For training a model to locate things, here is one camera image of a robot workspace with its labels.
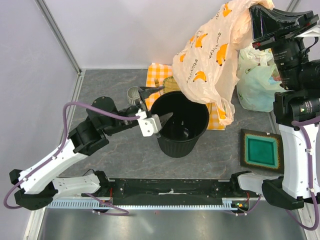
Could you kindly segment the black plastic trash bin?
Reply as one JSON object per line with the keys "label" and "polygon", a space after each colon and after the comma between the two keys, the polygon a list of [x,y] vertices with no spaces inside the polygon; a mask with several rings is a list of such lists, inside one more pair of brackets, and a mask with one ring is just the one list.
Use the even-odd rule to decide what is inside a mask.
{"label": "black plastic trash bin", "polygon": [[173,113],[157,138],[162,152],[172,158],[187,156],[207,130],[210,120],[207,106],[189,100],[181,91],[161,95],[153,103],[151,113],[158,116]]}

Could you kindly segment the orange banana print plastic bag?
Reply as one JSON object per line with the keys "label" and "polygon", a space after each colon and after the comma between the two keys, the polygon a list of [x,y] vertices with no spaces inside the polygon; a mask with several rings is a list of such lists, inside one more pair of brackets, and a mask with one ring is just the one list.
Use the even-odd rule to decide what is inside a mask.
{"label": "orange banana print plastic bag", "polygon": [[274,8],[271,0],[230,0],[203,24],[173,58],[172,74],[182,93],[192,102],[213,103],[218,121],[234,121],[231,103],[237,77],[238,51],[253,42],[250,7]]}

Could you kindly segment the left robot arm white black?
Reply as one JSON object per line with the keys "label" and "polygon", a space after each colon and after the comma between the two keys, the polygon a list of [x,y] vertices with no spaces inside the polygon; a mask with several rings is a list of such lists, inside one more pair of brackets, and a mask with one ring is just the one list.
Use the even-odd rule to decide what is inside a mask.
{"label": "left robot arm white black", "polygon": [[[61,144],[32,167],[14,169],[9,173],[13,187],[4,198],[4,206],[12,208],[8,204],[10,194],[14,194],[14,209],[31,211],[46,207],[62,197],[81,195],[96,198],[109,194],[112,185],[103,171],[97,170],[81,177],[60,178],[59,175],[108,145],[108,136],[136,126],[144,137],[158,134],[173,113],[162,116],[152,114],[145,100],[163,89],[162,86],[133,87],[133,102],[123,110],[118,110],[114,101],[106,96],[95,99],[91,105],[78,101],[66,103],[62,110],[64,125]],[[66,112],[70,106],[85,108],[87,117],[68,131]]]}

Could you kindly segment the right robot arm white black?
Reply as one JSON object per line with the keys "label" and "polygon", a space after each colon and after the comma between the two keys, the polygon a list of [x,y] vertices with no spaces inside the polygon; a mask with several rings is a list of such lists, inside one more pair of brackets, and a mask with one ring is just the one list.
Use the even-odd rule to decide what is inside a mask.
{"label": "right robot arm white black", "polygon": [[303,39],[316,30],[319,16],[312,11],[286,12],[261,4],[249,8],[253,47],[270,49],[284,92],[274,95],[273,111],[282,138],[284,174],[268,178],[239,172],[229,184],[235,197],[246,191],[262,194],[267,202],[285,210],[305,203],[319,205],[320,186],[315,156],[320,127],[320,62],[310,60]]}

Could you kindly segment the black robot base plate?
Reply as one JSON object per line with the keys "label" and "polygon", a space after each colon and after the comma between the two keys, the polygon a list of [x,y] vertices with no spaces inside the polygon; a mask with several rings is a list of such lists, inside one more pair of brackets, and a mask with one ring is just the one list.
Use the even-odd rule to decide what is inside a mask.
{"label": "black robot base plate", "polygon": [[233,180],[218,179],[137,179],[104,181],[93,196],[111,197],[119,204],[217,204],[223,198],[245,200],[255,192],[241,190]]}

